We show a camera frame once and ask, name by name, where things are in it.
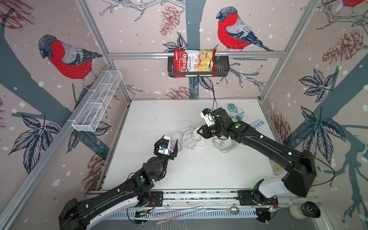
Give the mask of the metal spoon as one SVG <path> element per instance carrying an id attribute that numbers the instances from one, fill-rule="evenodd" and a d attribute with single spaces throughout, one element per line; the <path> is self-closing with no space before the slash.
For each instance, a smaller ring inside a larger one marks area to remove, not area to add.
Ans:
<path id="1" fill-rule="evenodd" d="M 206 212 L 216 212 L 216 211 L 227 211 L 229 212 L 231 215 L 239 215 L 240 210 L 238 207 L 236 206 L 231 206 L 228 209 L 213 209 L 213 208 L 207 208 Z"/>

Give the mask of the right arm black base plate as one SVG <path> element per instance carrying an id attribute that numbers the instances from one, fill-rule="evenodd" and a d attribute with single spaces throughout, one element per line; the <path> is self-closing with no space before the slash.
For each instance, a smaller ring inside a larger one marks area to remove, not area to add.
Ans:
<path id="1" fill-rule="evenodd" d="M 254 190 L 238 190 L 237 194 L 237 200 L 241 206 L 278 206 L 277 196 L 267 198 Z"/>

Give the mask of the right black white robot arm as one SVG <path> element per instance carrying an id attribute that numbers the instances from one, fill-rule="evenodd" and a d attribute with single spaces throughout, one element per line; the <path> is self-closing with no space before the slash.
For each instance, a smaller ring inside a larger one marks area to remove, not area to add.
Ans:
<path id="1" fill-rule="evenodd" d="M 243 121 L 234 122 L 222 108 L 214 111 L 206 108 L 200 115 L 206 124 L 199 128 L 198 134 L 204 139 L 226 137 L 257 150 L 283 168 L 283 175 L 257 182 L 251 190 L 254 203 L 262 205 L 267 198 L 287 192 L 299 197 L 308 195 L 317 175 L 315 160 L 309 151 L 292 150 Z"/>

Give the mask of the red Chuba cassava chips bag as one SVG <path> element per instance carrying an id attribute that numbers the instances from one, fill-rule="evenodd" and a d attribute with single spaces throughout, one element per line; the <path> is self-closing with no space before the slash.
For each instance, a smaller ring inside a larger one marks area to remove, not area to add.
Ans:
<path id="1" fill-rule="evenodd" d="M 174 49 L 174 72 L 186 73 L 186 75 L 174 75 L 174 78 L 194 77 L 188 75 L 190 72 L 210 72 L 216 71 L 214 56 L 216 50 L 191 50 Z"/>

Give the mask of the purple power strip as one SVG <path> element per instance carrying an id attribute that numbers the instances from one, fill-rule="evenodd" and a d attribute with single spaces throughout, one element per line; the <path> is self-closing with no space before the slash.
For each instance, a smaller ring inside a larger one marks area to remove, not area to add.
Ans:
<path id="1" fill-rule="evenodd" d="M 178 146 L 178 152 L 180 152 L 183 149 L 183 146 L 179 142 L 177 143 L 177 146 Z"/>

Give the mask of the black wall basket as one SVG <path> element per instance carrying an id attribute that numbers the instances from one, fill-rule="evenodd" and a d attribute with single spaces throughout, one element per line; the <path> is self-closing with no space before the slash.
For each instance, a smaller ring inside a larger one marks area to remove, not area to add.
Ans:
<path id="1" fill-rule="evenodd" d="M 213 67 L 216 71 L 207 72 L 175 72 L 174 71 L 174 57 L 168 58 L 168 75 L 171 78 L 184 77 L 226 77 L 230 71 L 229 57 L 228 56 L 216 56 L 214 59 Z"/>

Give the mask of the black white tape roll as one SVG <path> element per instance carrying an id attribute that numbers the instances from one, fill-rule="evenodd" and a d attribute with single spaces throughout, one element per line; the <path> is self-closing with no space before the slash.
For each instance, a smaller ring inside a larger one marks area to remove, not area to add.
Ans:
<path id="1" fill-rule="evenodd" d="M 321 216 L 320 208 L 313 202 L 307 201 L 298 205 L 291 205 L 289 207 L 292 217 L 298 220 L 305 218 L 319 218 Z"/>

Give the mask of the white blue power strip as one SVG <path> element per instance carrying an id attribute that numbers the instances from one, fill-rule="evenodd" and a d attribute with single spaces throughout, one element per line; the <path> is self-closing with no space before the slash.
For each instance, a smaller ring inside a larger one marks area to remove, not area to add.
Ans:
<path id="1" fill-rule="evenodd" d="M 258 121 L 254 122 L 251 127 L 255 130 L 261 129 L 266 125 L 266 122 L 262 119 L 259 119 Z"/>

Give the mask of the small white plug adapter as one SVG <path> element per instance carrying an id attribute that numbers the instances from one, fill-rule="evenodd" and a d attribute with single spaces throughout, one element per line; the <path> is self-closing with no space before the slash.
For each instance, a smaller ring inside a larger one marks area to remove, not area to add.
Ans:
<path id="1" fill-rule="evenodd" d="M 172 131 L 168 136 L 172 139 L 173 142 L 178 140 L 178 143 L 181 144 L 183 141 L 183 132 L 182 131 Z"/>

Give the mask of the pink chopsticks pair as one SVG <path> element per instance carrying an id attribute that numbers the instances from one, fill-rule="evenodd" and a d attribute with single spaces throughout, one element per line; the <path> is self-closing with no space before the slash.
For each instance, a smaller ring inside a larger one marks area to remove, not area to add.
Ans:
<path id="1" fill-rule="evenodd" d="M 194 207 L 194 208 L 187 208 L 187 209 L 178 209 L 178 210 L 174 210 L 174 211 L 170 211 L 170 212 L 166 212 L 166 213 L 161 213 L 156 215 L 157 218 L 163 218 L 163 217 L 168 217 L 165 220 L 160 220 L 157 222 L 157 225 L 161 225 L 167 222 L 170 222 L 172 220 L 176 220 L 176 219 L 180 219 L 188 214 L 197 212 L 199 210 L 202 210 L 203 207 L 199 206 L 199 207 Z"/>

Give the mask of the glass spice jar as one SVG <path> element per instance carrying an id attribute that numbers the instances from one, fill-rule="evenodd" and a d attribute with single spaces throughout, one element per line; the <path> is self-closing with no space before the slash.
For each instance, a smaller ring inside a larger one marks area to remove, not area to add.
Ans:
<path id="1" fill-rule="evenodd" d="M 279 164 L 277 164 L 275 161 L 270 160 L 270 166 L 272 168 L 274 176 L 279 176 L 283 174 L 284 169 Z"/>

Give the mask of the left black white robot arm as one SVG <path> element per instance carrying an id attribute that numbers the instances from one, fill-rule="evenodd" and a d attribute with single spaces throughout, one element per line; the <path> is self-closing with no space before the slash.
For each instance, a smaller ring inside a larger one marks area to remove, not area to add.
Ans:
<path id="1" fill-rule="evenodd" d="M 167 172 L 168 162 L 178 153 L 178 141 L 170 147 L 171 138 L 162 136 L 154 144 L 154 157 L 142 168 L 129 174 L 127 180 L 115 188 L 83 201 L 71 199 L 59 215 L 60 230 L 90 230 L 107 217 L 121 210 L 146 205 L 154 182 L 162 180 Z"/>

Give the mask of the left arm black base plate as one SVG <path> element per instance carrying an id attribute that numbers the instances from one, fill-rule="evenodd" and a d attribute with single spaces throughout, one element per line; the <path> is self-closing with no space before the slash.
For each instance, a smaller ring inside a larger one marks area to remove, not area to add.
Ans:
<path id="1" fill-rule="evenodd" d="M 163 191 L 149 191 L 144 196 L 143 207 L 162 207 Z"/>

